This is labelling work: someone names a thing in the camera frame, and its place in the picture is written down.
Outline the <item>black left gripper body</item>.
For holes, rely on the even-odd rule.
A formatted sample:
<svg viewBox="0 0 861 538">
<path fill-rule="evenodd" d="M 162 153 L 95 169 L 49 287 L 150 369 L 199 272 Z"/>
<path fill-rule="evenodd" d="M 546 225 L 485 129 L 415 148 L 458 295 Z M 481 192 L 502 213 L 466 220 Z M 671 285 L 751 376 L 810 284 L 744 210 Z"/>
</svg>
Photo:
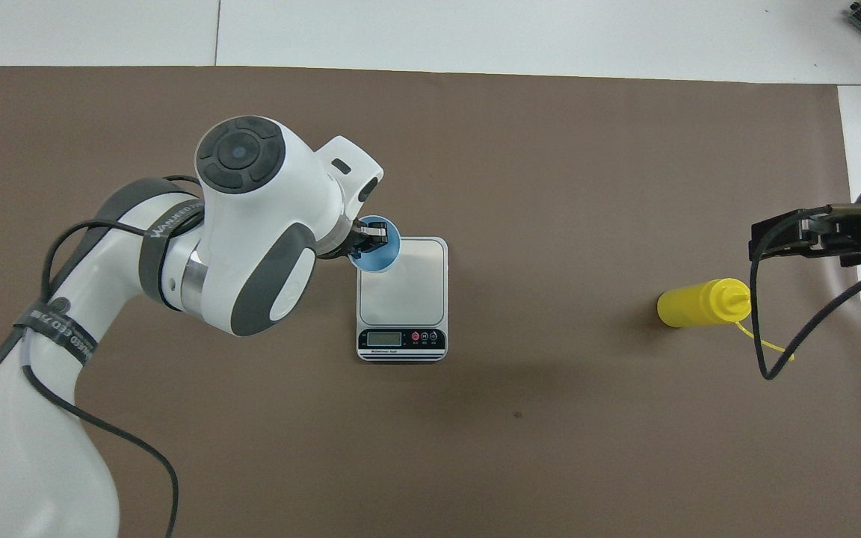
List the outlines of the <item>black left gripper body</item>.
<svg viewBox="0 0 861 538">
<path fill-rule="evenodd" d="M 370 241 L 369 234 L 363 231 L 366 227 L 368 226 L 363 223 L 352 223 L 345 239 L 330 251 L 318 254 L 318 258 L 323 260 L 346 258 L 352 252 L 361 250 L 362 245 Z"/>
</svg>

